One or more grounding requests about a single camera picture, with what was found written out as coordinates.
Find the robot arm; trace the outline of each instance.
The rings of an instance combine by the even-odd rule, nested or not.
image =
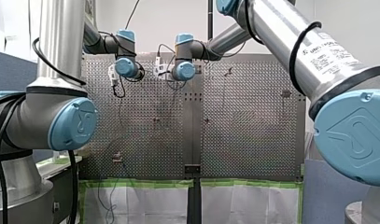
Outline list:
[[[349,178],[380,186],[380,66],[354,58],[287,0],[218,0],[217,7],[238,25],[206,44],[210,60],[257,35],[310,99],[324,159]],[[185,41],[176,41],[176,73],[204,57],[199,41],[178,39]]]
[[[91,21],[85,17],[84,50],[91,54],[115,54],[116,61],[111,66],[113,68],[111,71],[115,73],[114,75],[135,80],[144,76],[144,70],[135,60],[134,44],[133,31],[118,30],[115,35],[101,36],[96,27],[91,24]]]

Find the white wall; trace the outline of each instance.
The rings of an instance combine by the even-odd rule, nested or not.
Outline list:
[[[310,21],[315,17],[314,0],[297,0],[296,8],[298,8],[301,11],[301,13]],[[213,27],[214,36],[217,36],[223,30],[227,29],[230,25],[235,23],[235,20],[233,18],[228,17],[228,16],[223,16],[222,14],[218,13],[216,7],[214,7],[213,15],[214,15],[214,27]],[[236,52],[238,48],[232,49],[230,52]],[[267,54],[271,53],[263,45],[260,45],[253,40],[247,41],[245,47],[242,49],[241,52],[242,53],[267,53]]]
[[[96,21],[99,30],[116,32],[124,28],[136,0],[97,0]],[[313,19],[313,0],[298,0],[298,8]],[[220,15],[214,7],[214,36],[227,29],[234,19]],[[159,32],[150,29],[159,27]],[[179,33],[191,33],[195,38],[207,40],[207,0],[141,0],[129,29],[136,35],[136,51],[156,51],[160,43],[171,47]],[[248,41],[243,53],[269,53],[254,41]]]
[[[349,52],[380,64],[380,0],[315,0],[316,19]]]

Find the cable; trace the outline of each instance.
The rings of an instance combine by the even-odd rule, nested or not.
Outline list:
[[[261,44],[261,45],[264,45],[264,43],[262,42],[262,40],[260,40],[254,33],[253,33],[253,30],[251,28],[251,25],[250,25],[250,18],[248,17],[248,0],[245,0],[245,17],[246,17],[246,27],[247,27],[247,31],[248,33],[251,35],[251,37],[253,37],[253,39]]]
[[[128,21],[126,22],[125,30],[128,29],[129,22],[131,22],[132,16],[134,15],[134,12],[137,9],[137,5],[139,4],[140,0],[137,0],[136,4],[134,5],[134,10],[132,10],[131,16],[129,17]]]
[[[133,80],[130,80],[128,77],[125,78],[125,80],[129,82],[139,82],[143,80],[144,76],[146,75],[146,70],[143,67],[143,64],[136,62],[137,65],[139,65],[139,70],[140,70],[140,77],[139,78],[133,78]]]
[[[240,47],[240,49],[239,50],[237,50],[235,53],[233,53],[233,54],[229,54],[229,55],[221,55],[221,54],[218,54],[218,53],[216,53],[216,52],[214,52],[212,49],[210,49],[209,47],[208,47],[208,45],[209,45],[209,42],[207,42],[207,48],[210,50],[210,52],[212,52],[213,54],[216,54],[217,56],[219,56],[219,57],[221,57],[221,58],[231,58],[231,57],[233,57],[233,56],[235,56],[236,54],[238,54],[244,47],[245,47],[245,44],[246,44],[246,41],[242,44],[242,47]]]
[[[97,187],[97,198],[99,200],[99,203],[103,206],[103,208],[106,210],[106,215],[105,215],[105,221],[106,221],[106,224],[114,224],[115,222],[115,215],[114,215],[114,209],[117,208],[117,205],[116,204],[112,204],[112,196],[113,196],[113,193],[117,187],[117,183],[120,179],[117,178],[115,184],[114,184],[114,187],[113,189],[111,190],[110,192],[110,196],[109,196],[109,205],[110,207],[107,207],[105,206],[105,204],[103,203],[102,199],[100,198],[100,186],[101,186],[101,183],[102,183],[102,178],[100,178],[99,180],[99,184],[98,184],[98,187]],[[111,213],[111,216],[112,216],[112,221],[109,223],[108,222],[108,214]]]
[[[1,185],[1,196],[2,196],[2,204],[3,204],[3,224],[8,224],[8,193],[7,193],[7,182],[6,176],[4,174],[3,163],[1,161],[1,145],[3,143],[3,136],[6,134],[6,129],[11,120],[15,109],[17,106],[24,100],[25,95],[19,96],[13,105],[8,110],[7,116],[4,119],[3,125],[0,129],[0,185]]]
[[[171,49],[169,46],[167,46],[167,45],[165,45],[165,44],[160,44],[160,45],[158,46],[158,51],[157,51],[158,55],[160,55],[161,47],[162,47],[162,46],[166,47],[167,49],[169,49],[169,50],[172,51],[173,53],[176,53],[176,52],[175,52],[173,49]]]
[[[124,98],[126,96],[126,90],[125,90],[125,87],[123,86],[123,82],[122,82],[122,77],[120,76],[120,86],[122,88],[122,95],[118,95],[117,94],[117,90],[116,90],[116,86],[113,86],[113,95],[117,98]]]
[[[289,78],[291,79],[291,83],[295,87],[295,89],[302,95],[305,94],[303,93],[303,90],[301,90],[301,87],[297,82],[297,78],[295,77],[295,62],[297,61],[298,50],[300,49],[301,43],[305,39],[306,34],[308,34],[308,32],[315,28],[321,28],[321,26],[322,25],[320,21],[314,21],[304,31],[302,31],[298,36],[298,39],[295,42],[294,47],[292,48],[291,54],[289,56]]]
[[[50,63],[47,59],[47,57],[44,55],[44,53],[41,51],[41,49],[39,49],[35,44],[37,42],[39,42],[39,37],[37,39],[35,39],[35,41],[33,41],[33,50],[35,51],[35,54],[38,56],[38,58],[41,59],[41,61],[43,61],[47,66],[49,66],[51,69],[53,69],[55,72],[57,72],[59,75],[61,75],[62,77],[66,77],[68,79],[71,79],[73,81],[76,81],[77,83],[79,83],[81,86],[85,86],[87,83],[76,78],[76,77],[72,77],[70,75],[67,75],[66,73],[62,72],[61,70],[59,70],[58,68],[56,68],[55,66],[53,66],[52,63]]]
[[[175,58],[175,55],[173,55],[172,59],[171,59],[170,62],[167,64],[167,68],[169,68],[169,66],[170,66],[170,64],[173,62],[173,59],[174,59],[174,58]],[[163,75],[163,74],[165,74],[165,73],[169,73],[169,72],[170,72],[170,71],[164,71],[164,72],[162,72],[162,73],[159,73],[158,76]],[[165,81],[166,81],[166,85],[167,85],[170,89],[172,89],[172,90],[174,90],[174,91],[179,91],[179,90],[183,89],[183,88],[186,86],[186,84],[187,84],[187,81],[185,81],[184,84],[181,85],[180,87],[178,87],[178,88],[174,88],[174,87],[172,87],[172,86],[169,84],[170,81],[168,81],[168,80],[165,80]]]
[[[77,217],[77,202],[78,202],[78,179],[77,179],[77,163],[76,163],[76,157],[74,156],[74,151],[69,150],[68,151],[68,157],[70,159],[70,165],[71,165],[71,175],[72,175],[72,191],[73,191],[73,198],[72,198],[72,204],[71,204],[71,213],[70,213],[70,224],[76,223],[76,217]]]

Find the metal pole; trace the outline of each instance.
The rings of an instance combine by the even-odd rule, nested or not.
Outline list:
[[[90,19],[85,16],[84,23],[84,44],[86,46],[95,45],[100,41],[101,35],[97,28],[91,23]]]
[[[298,36],[310,22],[287,0],[250,0],[249,3],[249,20],[253,31],[289,70],[290,53]],[[243,5],[244,1],[236,19],[242,27],[246,27]],[[321,48],[320,53],[305,52],[313,48]],[[341,60],[334,53],[344,58]],[[366,68],[330,36],[316,28],[306,35],[300,47],[295,72],[301,89],[314,103],[331,88]]]
[[[246,30],[242,29],[238,24],[234,24],[221,32],[216,38],[213,38],[208,44],[208,48],[211,49],[212,52],[222,55],[247,41],[249,38],[250,35]]]
[[[207,9],[207,39],[213,38],[213,0],[208,0]]]
[[[69,76],[81,77],[84,34],[84,0],[43,0],[39,48],[51,62]],[[43,86],[83,91],[78,83],[64,79],[38,60],[37,80],[29,87]]]

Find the silver robot arm segment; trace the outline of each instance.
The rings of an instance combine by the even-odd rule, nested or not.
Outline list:
[[[287,0],[218,0],[217,7],[241,29],[227,29],[209,51],[222,53],[257,35],[311,100],[324,159],[349,178],[380,186],[380,66],[357,60]]]
[[[42,1],[37,78],[26,92],[0,97],[0,223],[52,223],[52,184],[38,173],[32,150],[80,148],[96,128],[80,80],[84,11],[85,0]],[[36,216],[28,213],[35,207]]]

